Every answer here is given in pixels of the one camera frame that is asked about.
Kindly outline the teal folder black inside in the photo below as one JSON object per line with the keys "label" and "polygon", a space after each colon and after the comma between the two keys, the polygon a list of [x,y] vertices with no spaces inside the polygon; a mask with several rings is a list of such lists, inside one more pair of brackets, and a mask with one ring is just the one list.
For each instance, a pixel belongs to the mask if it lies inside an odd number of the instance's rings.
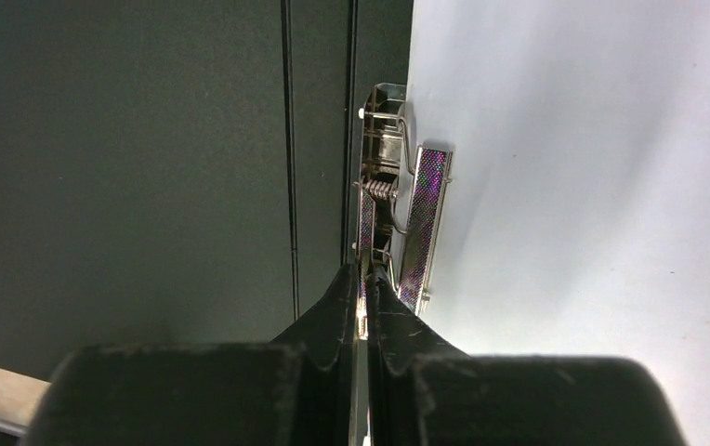
{"label": "teal folder black inside", "polygon": [[354,229],[409,1],[0,1],[0,368],[271,339]]}

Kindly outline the metal folder clip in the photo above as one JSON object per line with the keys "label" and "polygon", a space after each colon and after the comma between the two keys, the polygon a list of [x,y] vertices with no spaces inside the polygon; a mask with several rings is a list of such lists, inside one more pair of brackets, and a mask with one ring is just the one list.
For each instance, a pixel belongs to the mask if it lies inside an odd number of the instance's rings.
{"label": "metal folder clip", "polygon": [[380,265],[397,298],[415,314],[430,299],[435,245],[453,153],[411,146],[405,85],[375,85],[358,111],[362,122],[357,179],[356,262],[361,274],[358,337],[368,336],[365,277]]}

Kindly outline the white paper sheet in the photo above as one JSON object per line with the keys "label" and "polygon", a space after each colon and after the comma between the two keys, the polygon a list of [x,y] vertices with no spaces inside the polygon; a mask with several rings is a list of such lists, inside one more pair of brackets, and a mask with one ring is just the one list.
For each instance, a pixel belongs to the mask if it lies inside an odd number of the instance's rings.
{"label": "white paper sheet", "polygon": [[710,445],[710,1],[418,1],[407,86],[453,152],[423,319],[638,361]]}

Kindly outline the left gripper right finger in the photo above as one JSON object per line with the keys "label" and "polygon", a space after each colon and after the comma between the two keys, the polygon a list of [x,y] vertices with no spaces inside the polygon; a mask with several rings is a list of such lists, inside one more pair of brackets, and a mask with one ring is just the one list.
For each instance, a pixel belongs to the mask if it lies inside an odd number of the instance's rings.
{"label": "left gripper right finger", "polygon": [[681,445],[664,393],[613,357],[471,356],[365,283],[375,445]]}

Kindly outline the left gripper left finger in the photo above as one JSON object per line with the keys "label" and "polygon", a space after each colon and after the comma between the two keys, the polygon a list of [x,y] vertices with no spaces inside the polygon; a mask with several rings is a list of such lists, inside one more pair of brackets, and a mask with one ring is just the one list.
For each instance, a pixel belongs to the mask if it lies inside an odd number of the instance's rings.
{"label": "left gripper left finger", "polygon": [[350,445],[359,270],[267,343],[83,348],[58,368],[26,445]]}

